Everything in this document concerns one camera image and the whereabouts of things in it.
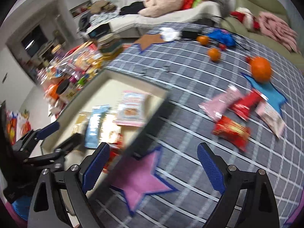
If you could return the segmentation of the black lid jar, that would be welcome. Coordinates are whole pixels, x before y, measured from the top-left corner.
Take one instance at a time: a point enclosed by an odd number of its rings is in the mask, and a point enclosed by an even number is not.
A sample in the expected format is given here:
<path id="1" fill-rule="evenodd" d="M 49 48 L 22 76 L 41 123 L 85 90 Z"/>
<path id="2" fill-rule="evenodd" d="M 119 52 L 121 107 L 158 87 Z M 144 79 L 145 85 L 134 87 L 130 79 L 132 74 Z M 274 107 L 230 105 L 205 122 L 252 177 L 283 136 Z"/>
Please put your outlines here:
<path id="1" fill-rule="evenodd" d="M 65 104 L 69 104 L 76 96 L 77 90 L 70 83 L 69 79 L 65 79 L 58 84 L 56 93 Z"/>

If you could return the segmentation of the blue felt star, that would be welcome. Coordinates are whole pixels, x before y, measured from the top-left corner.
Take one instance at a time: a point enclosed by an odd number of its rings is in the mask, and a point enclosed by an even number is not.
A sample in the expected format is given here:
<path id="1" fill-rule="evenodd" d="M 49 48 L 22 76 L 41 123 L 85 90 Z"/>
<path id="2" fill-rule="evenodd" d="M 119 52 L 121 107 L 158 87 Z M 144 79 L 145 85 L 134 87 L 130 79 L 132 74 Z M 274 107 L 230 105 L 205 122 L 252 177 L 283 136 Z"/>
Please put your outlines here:
<path id="1" fill-rule="evenodd" d="M 267 102 L 282 115 L 281 107 L 287 103 L 287 98 L 270 81 L 259 83 L 250 75 L 243 72 L 241 74 L 250 83 L 251 87 L 262 93 L 267 98 Z"/>

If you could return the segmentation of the yellow pastry packet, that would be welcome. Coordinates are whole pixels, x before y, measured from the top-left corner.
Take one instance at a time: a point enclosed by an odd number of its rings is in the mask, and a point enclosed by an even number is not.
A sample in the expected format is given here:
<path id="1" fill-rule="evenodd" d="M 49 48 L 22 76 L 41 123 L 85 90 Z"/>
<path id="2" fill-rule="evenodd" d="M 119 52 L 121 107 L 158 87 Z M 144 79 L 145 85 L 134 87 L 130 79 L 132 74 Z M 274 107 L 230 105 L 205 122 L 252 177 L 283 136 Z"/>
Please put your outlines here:
<path id="1" fill-rule="evenodd" d="M 99 143 L 117 144 L 119 142 L 121 127 L 115 123 L 115 120 L 115 114 L 106 114 L 99 132 Z"/>

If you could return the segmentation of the pink cranberry cookie packet front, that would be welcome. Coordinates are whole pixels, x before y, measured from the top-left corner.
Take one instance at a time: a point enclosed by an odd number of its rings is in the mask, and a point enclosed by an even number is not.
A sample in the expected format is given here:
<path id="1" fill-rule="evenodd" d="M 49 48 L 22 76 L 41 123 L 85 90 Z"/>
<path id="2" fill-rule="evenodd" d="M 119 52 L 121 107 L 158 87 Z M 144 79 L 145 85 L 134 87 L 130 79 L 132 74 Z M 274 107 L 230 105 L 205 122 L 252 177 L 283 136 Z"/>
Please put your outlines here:
<path id="1" fill-rule="evenodd" d="M 142 127 L 145 125 L 145 102 L 150 93 L 125 90 L 117 106 L 115 123 L 118 126 Z"/>

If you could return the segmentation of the stacked jar with lid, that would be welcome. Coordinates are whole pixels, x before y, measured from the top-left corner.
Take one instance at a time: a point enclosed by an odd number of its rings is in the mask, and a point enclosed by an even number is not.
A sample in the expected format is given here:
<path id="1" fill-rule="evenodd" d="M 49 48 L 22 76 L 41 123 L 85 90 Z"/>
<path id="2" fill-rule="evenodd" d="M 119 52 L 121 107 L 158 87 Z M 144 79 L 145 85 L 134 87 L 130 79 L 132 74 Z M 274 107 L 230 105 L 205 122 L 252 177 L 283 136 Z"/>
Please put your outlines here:
<path id="1" fill-rule="evenodd" d="M 97 48 L 105 61 L 113 60 L 124 50 L 122 40 L 116 33 L 109 33 L 99 38 Z"/>

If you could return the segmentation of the small red cherry tomato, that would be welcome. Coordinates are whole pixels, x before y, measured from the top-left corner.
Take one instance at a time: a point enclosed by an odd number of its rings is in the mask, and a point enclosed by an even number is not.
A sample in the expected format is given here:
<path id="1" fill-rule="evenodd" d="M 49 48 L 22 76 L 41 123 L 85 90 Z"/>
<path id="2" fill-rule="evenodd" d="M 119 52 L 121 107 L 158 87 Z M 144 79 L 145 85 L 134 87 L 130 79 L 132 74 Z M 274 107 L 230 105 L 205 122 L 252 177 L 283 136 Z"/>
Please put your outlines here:
<path id="1" fill-rule="evenodd" d="M 226 45 L 219 43 L 218 47 L 221 49 L 221 51 L 225 51 L 227 49 Z"/>

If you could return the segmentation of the gold snack packet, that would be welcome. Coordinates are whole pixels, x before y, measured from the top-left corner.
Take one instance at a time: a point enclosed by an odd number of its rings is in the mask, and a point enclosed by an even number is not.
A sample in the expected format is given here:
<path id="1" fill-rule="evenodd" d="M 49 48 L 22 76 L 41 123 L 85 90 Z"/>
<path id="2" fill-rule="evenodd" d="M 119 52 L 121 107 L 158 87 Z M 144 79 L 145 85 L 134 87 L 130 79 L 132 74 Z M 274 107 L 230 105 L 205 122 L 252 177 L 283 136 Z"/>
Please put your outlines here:
<path id="1" fill-rule="evenodd" d="M 85 135 L 89 125 L 90 117 L 91 112 L 78 112 L 76 122 L 73 125 L 72 134 L 79 133 Z"/>

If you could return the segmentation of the pink cranberry cookie packet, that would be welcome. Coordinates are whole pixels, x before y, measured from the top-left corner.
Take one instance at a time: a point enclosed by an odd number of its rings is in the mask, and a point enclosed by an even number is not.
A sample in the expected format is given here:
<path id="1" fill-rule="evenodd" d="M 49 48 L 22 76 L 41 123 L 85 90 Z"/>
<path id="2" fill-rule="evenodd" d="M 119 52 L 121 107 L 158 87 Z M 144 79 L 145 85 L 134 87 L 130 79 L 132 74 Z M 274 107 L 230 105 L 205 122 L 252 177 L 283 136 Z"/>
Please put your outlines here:
<path id="1" fill-rule="evenodd" d="M 115 123 L 118 126 L 142 127 L 145 125 L 145 102 L 150 93 L 125 90 L 117 106 Z"/>
<path id="2" fill-rule="evenodd" d="M 276 137 L 280 137 L 285 129 L 285 122 L 281 115 L 268 103 L 261 101 L 255 112 L 268 125 Z"/>

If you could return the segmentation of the small tangerine near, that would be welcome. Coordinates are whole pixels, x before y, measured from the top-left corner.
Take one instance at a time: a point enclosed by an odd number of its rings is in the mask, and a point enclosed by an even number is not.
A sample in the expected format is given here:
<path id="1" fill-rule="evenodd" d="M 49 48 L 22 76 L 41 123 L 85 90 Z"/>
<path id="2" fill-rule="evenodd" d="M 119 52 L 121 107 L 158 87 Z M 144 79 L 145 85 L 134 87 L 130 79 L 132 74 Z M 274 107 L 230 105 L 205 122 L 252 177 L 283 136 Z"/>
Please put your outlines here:
<path id="1" fill-rule="evenodd" d="M 208 56 L 211 61 L 217 62 L 221 58 L 221 52 L 217 48 L 211 48 L 208 50 Z"/>

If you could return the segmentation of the white crumpled tissue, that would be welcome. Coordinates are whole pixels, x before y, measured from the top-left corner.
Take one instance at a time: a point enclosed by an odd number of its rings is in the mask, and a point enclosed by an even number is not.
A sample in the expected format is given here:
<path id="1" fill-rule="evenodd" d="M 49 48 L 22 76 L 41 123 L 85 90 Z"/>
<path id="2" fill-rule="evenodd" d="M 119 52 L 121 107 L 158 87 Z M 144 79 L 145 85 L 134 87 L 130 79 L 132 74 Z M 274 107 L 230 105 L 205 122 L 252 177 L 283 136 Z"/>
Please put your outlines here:
<path id="1" fill-rule="evenodd" d="M 171 27 L 161 27 L 160 35 L 165 42 L 172 42 L 181 39 L 181 33 Z"/>

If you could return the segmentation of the pink cranberry cookie packet back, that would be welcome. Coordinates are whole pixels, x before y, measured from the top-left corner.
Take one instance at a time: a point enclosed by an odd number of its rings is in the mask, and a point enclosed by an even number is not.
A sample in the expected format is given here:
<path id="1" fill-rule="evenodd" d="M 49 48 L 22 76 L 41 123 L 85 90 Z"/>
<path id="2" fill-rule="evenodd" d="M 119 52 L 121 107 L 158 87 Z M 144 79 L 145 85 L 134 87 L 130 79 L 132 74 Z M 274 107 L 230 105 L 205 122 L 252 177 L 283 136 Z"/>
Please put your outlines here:
<path id="1" fill-rule="evenodd" d="M 285 129 L 285 122 L 281 115 L 268 103 L 261 101 L 255 112 L 268 125 L 276 137 L 280 137 Z"/>

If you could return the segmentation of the pink folded blanket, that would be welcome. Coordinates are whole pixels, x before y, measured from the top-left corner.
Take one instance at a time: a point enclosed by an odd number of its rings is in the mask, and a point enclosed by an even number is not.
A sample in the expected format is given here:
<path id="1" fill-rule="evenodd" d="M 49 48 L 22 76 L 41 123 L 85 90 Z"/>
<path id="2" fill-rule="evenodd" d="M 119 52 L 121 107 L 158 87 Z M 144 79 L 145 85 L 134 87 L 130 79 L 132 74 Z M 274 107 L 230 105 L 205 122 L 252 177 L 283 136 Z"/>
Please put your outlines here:
<path id="1" fill-rule="evenodd" d="M 283 19 L 270 12 L 260 12 L 258 23 L 263 35 L 280 43 L 290 52 L 300 53 L 296 42 L 298 34 Z"/>

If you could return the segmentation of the red snack packet low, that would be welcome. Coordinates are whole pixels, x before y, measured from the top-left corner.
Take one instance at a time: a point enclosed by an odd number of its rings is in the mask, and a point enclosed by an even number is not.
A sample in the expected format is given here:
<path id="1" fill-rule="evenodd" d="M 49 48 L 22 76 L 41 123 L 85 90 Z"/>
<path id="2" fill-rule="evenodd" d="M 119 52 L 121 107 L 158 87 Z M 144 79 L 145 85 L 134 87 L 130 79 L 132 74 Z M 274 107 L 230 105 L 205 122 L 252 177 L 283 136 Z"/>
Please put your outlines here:
<path id="1" fill-rule="evenodd" d="M 103 173 L 108 173 L 109 172 L 109 167 L 114 161 L 114 159 L 119 156 L 122 151 L 124 150 L 124 145 L 123 145 L 123 135 L 120 133 L 119 138 L 117 142 L 114 144 L 109 144 L 110 145 L 110 157 L 107 163 L 104 166 Z"/>

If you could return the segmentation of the light blue snack packet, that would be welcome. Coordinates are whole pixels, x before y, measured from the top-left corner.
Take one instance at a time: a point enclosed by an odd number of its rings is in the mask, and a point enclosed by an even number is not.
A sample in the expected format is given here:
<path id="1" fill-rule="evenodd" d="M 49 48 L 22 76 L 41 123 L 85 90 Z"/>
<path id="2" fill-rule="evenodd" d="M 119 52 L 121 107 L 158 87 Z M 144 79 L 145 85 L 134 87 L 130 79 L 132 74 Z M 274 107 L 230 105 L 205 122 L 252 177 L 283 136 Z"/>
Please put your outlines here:
<path id="1" fill-rule="evenodd" d="M 92 108 L 91 117 L 85 133 L 85 147 L 96 149 L 99 144 L 99 134 L 103 119 L 110 110 L 110 105 L 98 105 Z"/>

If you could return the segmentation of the red chinese snack packet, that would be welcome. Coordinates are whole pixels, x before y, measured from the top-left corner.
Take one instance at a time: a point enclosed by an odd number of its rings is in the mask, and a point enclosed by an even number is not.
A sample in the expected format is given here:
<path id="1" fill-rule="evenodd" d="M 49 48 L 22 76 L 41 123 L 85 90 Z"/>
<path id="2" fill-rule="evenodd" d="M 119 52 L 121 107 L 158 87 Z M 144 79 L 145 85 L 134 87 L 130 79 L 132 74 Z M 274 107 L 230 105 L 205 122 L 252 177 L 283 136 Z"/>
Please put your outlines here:
<path id="1" fill-rule="evenodd" d="M 245 152 L 248 138 L 250 137 L 250 128 L 242 126 L 223 115 L 215 124 L 212 133 L 232 143 L 240 151 Z"/>

